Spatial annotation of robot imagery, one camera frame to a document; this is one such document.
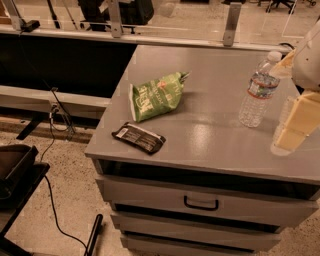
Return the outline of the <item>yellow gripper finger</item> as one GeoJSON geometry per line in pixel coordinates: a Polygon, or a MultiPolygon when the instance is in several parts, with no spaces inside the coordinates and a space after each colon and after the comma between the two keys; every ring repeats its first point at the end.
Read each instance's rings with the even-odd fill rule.
{"type": "Polygon", "coordinates": [[[270,147],[271,152],[279,156],[291,154],[319,126],[319,92],[304,91],[296,98],[288,97],[274,132],[270,147]]]}

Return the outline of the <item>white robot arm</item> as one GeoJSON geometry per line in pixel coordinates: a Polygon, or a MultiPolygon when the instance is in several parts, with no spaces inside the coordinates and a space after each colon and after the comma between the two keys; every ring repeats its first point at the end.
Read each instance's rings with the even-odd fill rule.
{"type": "Polygon", "coordinates": [[[271,152],[286,156],[320,126],[320,21],[271,69],[271,75],[291,78],[303,89],[297,98],[287,98],[274,132],[271,152]]]}

